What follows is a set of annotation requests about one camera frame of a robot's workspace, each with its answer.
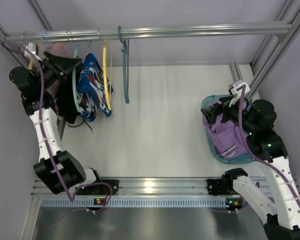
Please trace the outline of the mint green plastic hanger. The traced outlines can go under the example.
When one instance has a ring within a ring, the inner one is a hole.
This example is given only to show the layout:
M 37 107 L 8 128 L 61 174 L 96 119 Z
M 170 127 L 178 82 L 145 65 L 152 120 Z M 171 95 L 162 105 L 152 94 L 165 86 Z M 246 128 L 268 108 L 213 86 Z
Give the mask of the mint green plastic hanger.
M 91 105 L 93 103 L 92 99 L 90 96 L 87 96 L 87 103 L 82 104 L 83 100 L 83 95 L 77 92 L 77 80 L 80 80 L 80 77 L 77 77 L 77 73 L 80 73 L 83 69 L 83 63 L 84 59 L 81 59 L 80 66 L 77 66 L 73 71 L 72 71 L 72 93 L 73 93 L 73 101 L 75 108 L 78 113 L 80 113 L 81 116 L 88 116 L 92 112 Z

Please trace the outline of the blue red white patterned trousers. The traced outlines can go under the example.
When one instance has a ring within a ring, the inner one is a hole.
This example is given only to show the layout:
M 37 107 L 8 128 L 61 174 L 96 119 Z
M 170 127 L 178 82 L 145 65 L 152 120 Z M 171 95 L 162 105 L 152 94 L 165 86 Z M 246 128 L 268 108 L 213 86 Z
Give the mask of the blue red white patterned trousers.
M 81 116 L 87 122 L 93 122 L 98 111 L 101 111 L 106 117 L 110 117 L 112 109 L 107 104 L 106 93 L 112 94 L 113 91 L 112 86 L 105 87 L 103 69 L 96 57 L 89 52 L 83 61 L 79 82 L 76 86 Z

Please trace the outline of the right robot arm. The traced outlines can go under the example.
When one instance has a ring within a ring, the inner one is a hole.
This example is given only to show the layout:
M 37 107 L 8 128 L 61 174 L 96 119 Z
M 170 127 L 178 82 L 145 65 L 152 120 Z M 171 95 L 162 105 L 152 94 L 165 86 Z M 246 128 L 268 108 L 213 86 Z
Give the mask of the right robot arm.
M 222 191 L 243 197 L 258 215 L 268 239 L 300 240 L 300 194 L 285 144 L 274 131 L 274 106 L 264 99 L 234 104 L 231 100 L 229 95 L 211 95 L 202 101 L 202 122 L 210 149 L 227 163 L 254 160 L 266 178 L 271 197 L 240 167 L 222 175 Z

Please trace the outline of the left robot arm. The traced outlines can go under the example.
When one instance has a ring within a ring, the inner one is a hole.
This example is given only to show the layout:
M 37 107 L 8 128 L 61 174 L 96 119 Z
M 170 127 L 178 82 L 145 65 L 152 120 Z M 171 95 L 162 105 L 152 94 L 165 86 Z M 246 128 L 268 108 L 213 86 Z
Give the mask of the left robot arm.
M 56 105 L 46 90 L 59 79 L 70 81 L 70 74 L 82 66 L 82 60 L 56 56 L 47 51 L 43 54 L 44 58 L 39 61 L 41 70 L 34 72 L 22 66 L 15 67 L 10 71 L 9 79 L 20 90 L 25 113 L 35 127 L 39 162 L 33 170 L 45 186 L 57 195 L 73 187 L 100 182 L 101 178 L 96 170 L 84 168 L 62 148 Z

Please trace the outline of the yellow plastic hanger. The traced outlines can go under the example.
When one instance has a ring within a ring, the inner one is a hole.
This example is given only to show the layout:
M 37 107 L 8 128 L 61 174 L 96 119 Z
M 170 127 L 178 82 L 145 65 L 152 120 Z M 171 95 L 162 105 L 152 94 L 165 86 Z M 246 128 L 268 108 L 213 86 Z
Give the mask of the yellow plastic hanger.
M 113 64 L 113 40 L 110 41 L 110 79 L 108 80 L 107 72 L 107 46 L 108 41 L 102 42 L 102 70 L 103 70 L 103 85 L 105 90 L 105 99 L 107 109 L 112 110 L 111 106 L 111 94 L 112 94 L 112 64 Z
M 29 43 L 28 44 L 28 46 L 27 46 L 27 48 L 29 49 L 29 50 L 32 50 L 32 52 L 33 53 L 35 53 L 35 54 L 38 54 L 39 53 L 39 48 L 41 47 L 41 44 L 40 43 L 36 43 L 36 44 L 34 44 L 34 43 Z M 28 69 L 29 70 L 32 70 L 33 69 L 33 66 L 34 66 L 34 59 L 33 58 L 29 58 L 30 59 L 30 61 L 29 61 L 29 65 L 28 65 Z

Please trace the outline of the teal plastic hanger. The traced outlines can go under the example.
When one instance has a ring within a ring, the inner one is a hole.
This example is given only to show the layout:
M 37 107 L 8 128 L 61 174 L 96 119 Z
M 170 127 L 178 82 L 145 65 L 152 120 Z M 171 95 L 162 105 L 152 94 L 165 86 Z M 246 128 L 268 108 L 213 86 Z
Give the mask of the teal plastic hanger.
M 123 39 L 122 37 L 122 27 L 119 25 L 118 28 L 119 41 L 122 43 L 122 67 L 123 67 L 123 94 L 126 104 L 130 103 L 129 98 L 129 56 L 130 56 L 130 40 Z

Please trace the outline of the pink garment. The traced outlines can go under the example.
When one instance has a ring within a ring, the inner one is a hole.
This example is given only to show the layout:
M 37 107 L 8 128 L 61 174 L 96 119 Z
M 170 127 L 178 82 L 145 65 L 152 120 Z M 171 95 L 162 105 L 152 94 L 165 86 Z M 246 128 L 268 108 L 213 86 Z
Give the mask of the pink garment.
M 60 54 L 62 57 L 70 58 L 71 53 L 69 51 L 62 53 L 66 48 L 64 43 L 53 43 L 48 46 L 53 55 L 57 56 Z M 73 124 L 77 118 L 77 114 L 72 90 L 72 73 L 65 79 L 58 79 L 47 91 L 55 100 L 59 118 L 64 118 L 69 124 Z

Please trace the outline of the black garment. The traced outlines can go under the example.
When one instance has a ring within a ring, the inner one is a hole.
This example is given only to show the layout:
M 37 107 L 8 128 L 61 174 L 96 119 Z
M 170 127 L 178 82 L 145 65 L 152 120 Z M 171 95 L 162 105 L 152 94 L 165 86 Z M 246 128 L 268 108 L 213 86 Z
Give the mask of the black garment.
M 77 128 L 83 124 L 86 124 L 91 132 L 93 132 L 90 125 L 76 109 L 73 97 L 72 82 L 70 80 L 62 81 L 58 79 L 56 81 L 55 90 L 55 105 L 59 118 L 65 120 L 66 124 L 70 128 Z

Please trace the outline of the aluminium frame post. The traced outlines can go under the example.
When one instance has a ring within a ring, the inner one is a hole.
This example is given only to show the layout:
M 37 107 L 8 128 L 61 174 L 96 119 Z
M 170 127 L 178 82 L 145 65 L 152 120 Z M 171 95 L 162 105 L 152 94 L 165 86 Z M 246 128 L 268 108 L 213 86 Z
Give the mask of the aluminium frame post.
M 249 63 L 252 76 L 242 75 L 242 64 L 236 61 L 229 63 L 233 80 L 236 82 L 242 79 L 250 84 L 250 93 L 247 96 L 250 101 L 263 97 L 262 83 L 270 76 L 270 73 L 300 33 L 300 0 L 283 1 L 274 20 L 276 22 L 286 21 L 292 25 L 292 28 L 287 33 L 270 34 L 263 38 L 252 61 Z

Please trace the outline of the aluminium hanging rail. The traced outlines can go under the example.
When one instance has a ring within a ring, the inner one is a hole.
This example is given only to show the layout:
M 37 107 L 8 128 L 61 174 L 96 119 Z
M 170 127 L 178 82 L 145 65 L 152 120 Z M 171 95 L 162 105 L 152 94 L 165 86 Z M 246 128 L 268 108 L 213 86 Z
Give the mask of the aluminium hanging rail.
M 212 37 L 232 35 L 268 35 L 285 34 L 292 28 L 287 21 L 250 22 L 210 25 L 182 25 L 121 28 L 123 39 L 157 39 L 183 37 Z M 81 29 L 54 30 L 47 34 L 49 42 L 85 42 L 119 40 L 118 27 L 116 29 Z M 9 34 L 7 41 L 17 43 L 41 43 L 41 32 L 23 32 Z

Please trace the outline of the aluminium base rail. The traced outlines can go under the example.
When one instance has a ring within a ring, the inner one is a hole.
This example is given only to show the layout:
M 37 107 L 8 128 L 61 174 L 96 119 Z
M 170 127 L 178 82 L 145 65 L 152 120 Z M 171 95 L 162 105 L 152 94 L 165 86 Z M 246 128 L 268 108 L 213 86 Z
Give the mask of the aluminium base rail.
M 265 177 L 250 177 L 259 183 L 259 189 L 272 197 Z M 103 177 L 102 181 L 113 186 L 118 196 L 208 196 L 208 182 L 221 182 L 221 177 Z M 54 195 L 40 179 L 34 181 L 31 196 L 47 197 Z

